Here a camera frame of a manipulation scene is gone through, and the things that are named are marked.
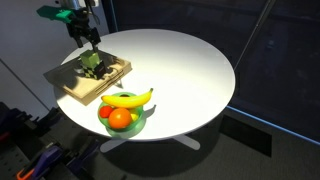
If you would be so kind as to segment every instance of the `wooden board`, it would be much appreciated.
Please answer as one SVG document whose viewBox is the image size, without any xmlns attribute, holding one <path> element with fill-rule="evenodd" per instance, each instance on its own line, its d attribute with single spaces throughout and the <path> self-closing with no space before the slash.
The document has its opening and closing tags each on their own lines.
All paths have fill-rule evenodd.
<svg viewBox="0 0 320 180">
<path fill-rule="evenodd" d="M 80 57 L 46 72 L 44 76 L 52 85 L 64 90 L 82 104 L 88 105 L 132 70 L 131 63 L 127 60 L 102 51 L 98 54 L 107 67 L 107 73 L 100 80 L 84 77 L 84 74 L 74 70 L 80 68 Z"/>
</svg>

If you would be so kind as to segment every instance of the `green object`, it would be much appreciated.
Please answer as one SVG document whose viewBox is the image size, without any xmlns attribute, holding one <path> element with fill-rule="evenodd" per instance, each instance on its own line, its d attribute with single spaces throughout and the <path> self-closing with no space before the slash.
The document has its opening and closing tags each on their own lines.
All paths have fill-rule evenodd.
<svg viewBox="0 0 320 180">
<path fill-rule="evenodd" d="M 116 94 L 113 94 L 113 96 L 121 96 L 121 95 L 129 95 L 129 96 L 136 96 L 135 94 L 133 93 L 130 93 L 130 92 L 120 92 L 120 93 L 116 93 Z M 107 106 L 108 104 L 102 102 L 99 106 L 99 109 L 98 109 L 98 118 L 100 120 L 100 122 L 106 127 L 106 129 L 108 130 L 112 130 L 112 131 L 115 131 L 115 132 L 127 132 L 127 131 L 130 131 L 132 130 L 133 128 L 136 127 L 137 124 L 139 124 L 139 122 L 142 120 L 142 115 L 143 115 L 143 106 L 140 106 L 140 107 L 137 107 L 137 111 L 138 111 L 138 114 L 139 114 L 139 118 L 132 122 L 129 126 L 125 127 L 125 128 L 122 128 L 122 129 L 113 129 L 109 126 L 109 123 L 108 123 L 108 118 L 102 118 L 100 117 L 100 114 L 99 114 L 99 111 L 100 111 L 100 108 L 102 106 Z"/>
<path fill-rule="evenodd" d="M 41 17 L 62 21 L 64 23 L 70 23 L 70 15 L 73 15 L 71 10 L 51 6 L 42 6 L 37 10 L 37 13 Z"/>
<path fill-rule="evenodd" d="M 95 53 L 92 50 L 86 50 L 80 54 L 80 59 L 83 65 L 91 69 L 94 69 L 100 64 L 98 53 Z"/>
</svg>

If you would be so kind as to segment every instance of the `table leg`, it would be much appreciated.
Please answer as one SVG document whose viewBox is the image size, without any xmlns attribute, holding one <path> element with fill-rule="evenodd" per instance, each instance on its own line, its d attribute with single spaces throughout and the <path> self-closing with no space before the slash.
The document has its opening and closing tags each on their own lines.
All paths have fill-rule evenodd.
<svg viewBox="0 0 320 180">
<path fill-rule="evenodd" d="M 100 151 L 102 153 L 106 153 L 118 146 L 120 146 L 121 144 L 123 144 L 124 142 L 126 142 L 127 140 L 124 140 L 124 139 L 117 139 L 117 140 L 109 140 L 105 143 L 103 143 L 101 146 L 100 146 Z"/>
<path fill-rule="evenodd" d="M 200 149 L 200 143 L 194 139 L 191 139 L 190 137 L 186 136 L 186 135 L 180 135 L 180 136 L 176 136 L 173 139 L 175 139 L 176 141 L 179 141 L 180 143 L 190 147 L 191 149 L 194 150 L 199 150 Z"/>
</svg>

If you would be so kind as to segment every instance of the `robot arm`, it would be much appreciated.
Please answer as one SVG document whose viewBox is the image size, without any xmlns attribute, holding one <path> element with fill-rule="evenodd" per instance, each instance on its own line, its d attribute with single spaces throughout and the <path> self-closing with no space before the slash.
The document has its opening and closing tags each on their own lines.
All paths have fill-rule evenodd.
<svg viewBox="0 0 320 180">
<path fill-rule="evenodd" d="M 94 52 L 98 51 L 97 44 L 101 42 L 97 28 L 89 26 L 89 15 L 92 14 L 97 24 L 97 16 L 92 11 L 92 6 L 99 6 L 95 0 L 59 0 L 61 7 L 43 6 L 37 10 L 41 17 L 59 20 L 66 23 L 69 36 L 74 38 L 79 48 L 83 47 L 81 37 L 86 38 Z"/>
</svg>

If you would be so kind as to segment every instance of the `orange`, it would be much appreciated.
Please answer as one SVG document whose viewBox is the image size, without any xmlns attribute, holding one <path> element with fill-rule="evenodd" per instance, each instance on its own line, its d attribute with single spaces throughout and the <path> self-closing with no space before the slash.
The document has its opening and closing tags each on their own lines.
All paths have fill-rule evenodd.
<svg viewBox="0 0 320 180">
<path fill-rule="evenodd" d="M 132 122 L 131 113 L 126 108 L 117 108 L 109 116 L 108 123 L 113 129 L 125 128 Z"/>
</svg>

